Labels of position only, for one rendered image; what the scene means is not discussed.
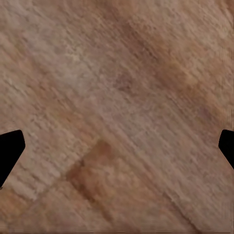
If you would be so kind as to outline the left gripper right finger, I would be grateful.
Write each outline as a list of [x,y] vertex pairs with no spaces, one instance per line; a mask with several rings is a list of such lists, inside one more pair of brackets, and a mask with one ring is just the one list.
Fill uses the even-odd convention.
[[234,132],[223,130],[218,146],[234,169]]

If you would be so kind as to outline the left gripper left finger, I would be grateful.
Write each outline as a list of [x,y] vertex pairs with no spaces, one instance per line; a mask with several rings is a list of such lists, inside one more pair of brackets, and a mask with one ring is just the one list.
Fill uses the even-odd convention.
[[0,188],[25,149],[21,130],[0,135]]

